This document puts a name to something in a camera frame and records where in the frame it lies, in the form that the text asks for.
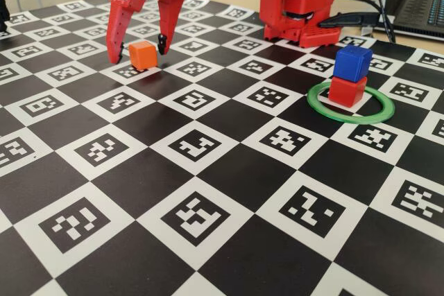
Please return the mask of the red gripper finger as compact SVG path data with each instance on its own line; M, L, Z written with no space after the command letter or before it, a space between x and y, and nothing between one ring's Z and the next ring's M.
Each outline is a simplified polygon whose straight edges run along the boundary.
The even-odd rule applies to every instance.
M146 0L110 0L110 14L106 35L108 57L112 64L121 59L123 39L134 12L139 12Z
M183 0L158 0L160 34L158 35L157 46L161 55L166 54L169 50L182 3Z

